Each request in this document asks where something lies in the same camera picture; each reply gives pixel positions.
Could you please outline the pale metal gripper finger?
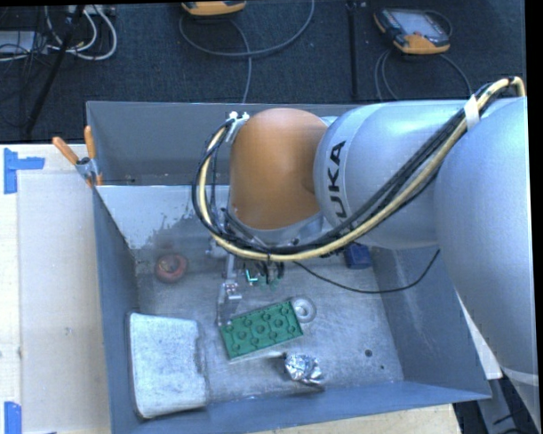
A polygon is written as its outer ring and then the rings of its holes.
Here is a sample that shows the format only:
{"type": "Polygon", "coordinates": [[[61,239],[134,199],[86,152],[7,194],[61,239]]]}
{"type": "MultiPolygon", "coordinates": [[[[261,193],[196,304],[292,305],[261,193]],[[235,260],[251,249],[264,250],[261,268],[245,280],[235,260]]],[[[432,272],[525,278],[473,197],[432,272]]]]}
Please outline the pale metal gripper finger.
{"type": "Polygon", "coordinates": [[[226,324],[228,319],[228,294],[227,289],[224,284],[220,285],[218,300],[217,300],[217,310],[216,310],[216,320],[218,326],[223,326],[226,324]]]}
{"type": "Polygon", "coordinates": [[[243,295],[239,291],[236,281],[225,283],[225,295],[225,320],[229,323],[232,320],[231,318],[236,314],[237,307],[243,299],[243,295]]]}

